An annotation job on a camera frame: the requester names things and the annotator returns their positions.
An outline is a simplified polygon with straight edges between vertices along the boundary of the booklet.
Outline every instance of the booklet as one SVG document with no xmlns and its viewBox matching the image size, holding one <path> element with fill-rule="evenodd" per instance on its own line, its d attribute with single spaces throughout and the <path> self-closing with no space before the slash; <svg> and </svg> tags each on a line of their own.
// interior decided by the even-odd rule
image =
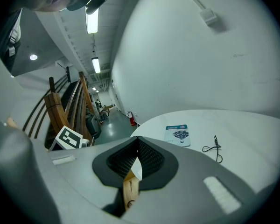
<svg viewBox="0 0 280 224">
<path fill-rule="evenodd" d="M 190 146 L 190 137 L 187 125 L 167 126 L 165 142 L 181 147 Z"/>
</svg>

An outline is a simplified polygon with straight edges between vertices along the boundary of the hallway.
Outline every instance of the hallway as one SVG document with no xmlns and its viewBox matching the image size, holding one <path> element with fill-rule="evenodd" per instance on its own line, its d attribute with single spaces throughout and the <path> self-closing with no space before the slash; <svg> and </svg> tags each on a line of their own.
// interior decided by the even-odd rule
<svg viewBox="0 0 280 224">
<path fill-rule="evenodd" d="M 101 128 L 102 133 L 99 138 L 95 140 L 95 145 L 130 137 L 137 129 L 137 126 L 131 126 L 130 120 L 120 111 L 117 111 L 116 108 L 113 108 L 110 110 L 110 115 L 104 120 L 104 124 Z"/>
</svg>

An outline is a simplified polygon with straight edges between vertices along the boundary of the fluorescent light fixture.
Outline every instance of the fluorescent light fixture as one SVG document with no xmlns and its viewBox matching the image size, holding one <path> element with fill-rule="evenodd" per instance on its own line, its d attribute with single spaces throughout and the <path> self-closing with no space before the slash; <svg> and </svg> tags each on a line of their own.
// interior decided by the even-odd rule
<svg viewBox="0 0 280 224">
<path fill-rule="evenodd" d="M 33 55 L 30 56 L 30 60 L 31 61 L 35 61 L 36 59 L 37 59 L 37 55 L 33 54 Z"/>
<path fill-rule="evenodd" d="M 96 10 L 93 14 L 88 15 L 86 13 L 85 7 L 85 14 L 86 14 L 86 26 L 87 26 L 87 33 L 97 33 L 98 32 L 98 10 Z"/>
<path fill-rule="evenodd" d="M 95 73 L 100 73 L 101 69 L 99 67 L 98 57 L 92 58 L 91 60 L 92 60 L 92 64 L 93 64 Z"/>
</svg>

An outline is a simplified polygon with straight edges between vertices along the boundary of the table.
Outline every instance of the table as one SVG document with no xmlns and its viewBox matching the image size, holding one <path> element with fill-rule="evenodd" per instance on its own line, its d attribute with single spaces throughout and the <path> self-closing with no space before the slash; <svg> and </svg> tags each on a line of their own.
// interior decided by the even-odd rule
<svg viewBox="0 0 280 224">
<path fill-rule="evenodd" d="M 222 148 L 222 166 L 242 178 L 256 193 L 280 176 L 280 119 L 250 112 L 188 110 L 155 117 L 142 124 L 133 136 L 164 140 L 166 126 L 187 125 L 190 147 Z M 216 160 L 217 150 L 204 153 Z"/>
</svg>

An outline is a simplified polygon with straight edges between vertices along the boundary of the fire extinguisher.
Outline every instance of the fire extinguisher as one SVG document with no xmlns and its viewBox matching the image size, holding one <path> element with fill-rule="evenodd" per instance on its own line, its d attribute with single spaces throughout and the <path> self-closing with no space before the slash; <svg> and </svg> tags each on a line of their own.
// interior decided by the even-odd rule
<svg viewBox="0 0 280 224">
<path fill-rule="evenodd" d="M 135 120 L 134 120 L 134 118 L 133 118 L 132 112 L 129 111 L 129 112 L 127 113 L 127 115 L 128 115 L 128 117 L 129 117 L 129 119 L 130 119 L 131 126 L 135 126 L 136 123 L 135 123 Z"/>
</svg>

